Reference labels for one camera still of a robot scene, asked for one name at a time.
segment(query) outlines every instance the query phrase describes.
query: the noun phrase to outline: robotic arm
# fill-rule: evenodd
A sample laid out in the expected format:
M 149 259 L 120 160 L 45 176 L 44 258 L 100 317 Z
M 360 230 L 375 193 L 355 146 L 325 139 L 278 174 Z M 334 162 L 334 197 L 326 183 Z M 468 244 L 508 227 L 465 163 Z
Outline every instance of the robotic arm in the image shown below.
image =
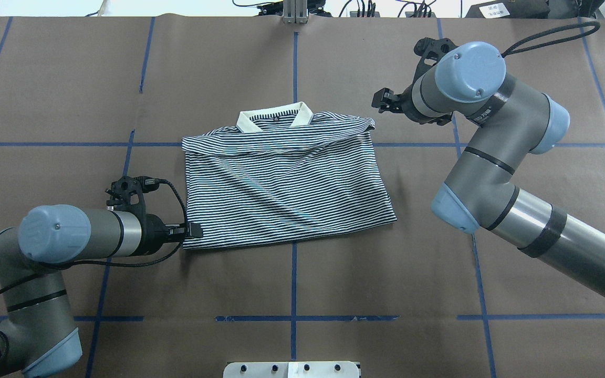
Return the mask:
M 510 182 L 528 153 L 564 137 L 567 110 L 508 74 L 499 50 L 482 41 L 425 38 L 415 53 L 413 84 L 398 96 L 378 91 L 372 106 L 420 124 L 446 124 L 457 111 L 479 126 L 433 200 L 435 215 L 468 234 L 490 230 L 605 297 L 605 234 Z
M 62 269 L 89 258 L 149 255 L 165 243 L 202 237 L 198 224 L 166 225 L 146 213 L 143 195 L 161 183 L 169 182 L 125 176 L 106 191 L 110 210 L 39 206 L 19 227 L 0 232 L 0 283 L 2 290 L 10 286 L 3 293 L 8 318 L 0 321 L 0 376 L 51 376 L 81 357 Z

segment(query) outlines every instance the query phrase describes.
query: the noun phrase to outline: white base with holes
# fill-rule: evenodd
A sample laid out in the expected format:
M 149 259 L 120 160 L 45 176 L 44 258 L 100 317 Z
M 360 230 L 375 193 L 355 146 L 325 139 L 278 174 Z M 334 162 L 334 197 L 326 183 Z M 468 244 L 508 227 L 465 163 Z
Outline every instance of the white base with holes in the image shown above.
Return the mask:
M 230 363 L 223 378 L 361 378 L 360 366 L 350 361 Z

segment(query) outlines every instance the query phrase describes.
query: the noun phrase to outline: black and white striped fabric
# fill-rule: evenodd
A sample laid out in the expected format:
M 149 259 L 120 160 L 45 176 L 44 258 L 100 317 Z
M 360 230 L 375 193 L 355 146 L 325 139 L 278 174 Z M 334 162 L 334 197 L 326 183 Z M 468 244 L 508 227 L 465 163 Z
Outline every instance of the black and white striped fabric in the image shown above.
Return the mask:
M 242 112 L 237 126 L 182 140 L 187 249 L 357 232 L 396 221 L 375 161 L 374 120 L 304 103 Z

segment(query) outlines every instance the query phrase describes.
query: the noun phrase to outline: white label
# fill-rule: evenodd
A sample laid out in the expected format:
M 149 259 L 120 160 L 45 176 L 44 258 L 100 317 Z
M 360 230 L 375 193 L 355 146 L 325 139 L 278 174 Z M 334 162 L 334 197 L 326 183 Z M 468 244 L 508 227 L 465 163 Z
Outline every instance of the white label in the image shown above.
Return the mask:
M 482 15 L 484 15 L 485 18 L 498 18 L 510 15 L 510 12 L 506 9 L 504 3 L 485 5 L 484 7 L 480 7 L 480 12 L 482 12 Z

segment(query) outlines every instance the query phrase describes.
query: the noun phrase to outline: white collar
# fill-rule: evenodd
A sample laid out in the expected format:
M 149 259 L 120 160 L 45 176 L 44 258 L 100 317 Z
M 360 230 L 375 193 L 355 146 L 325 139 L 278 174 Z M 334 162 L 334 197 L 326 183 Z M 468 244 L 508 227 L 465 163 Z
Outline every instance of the white collar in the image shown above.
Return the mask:
M 242 132 L 262 132 L 262 129 L 255 125 L 250 119 L 254 116 L 276 114 L 286 112 L 288 110 L 298 110 L 295 119 L 291 126 L 303 126 L 309 124 L 312 120 L 312 110 L 310 110 L 304 102 L 291 103 L 291 105 L 277 106 L 276 108 L 261 109 L 261 110 L 249 110 L 247 112 L 240 112 L 237 118 L 237 128 Z

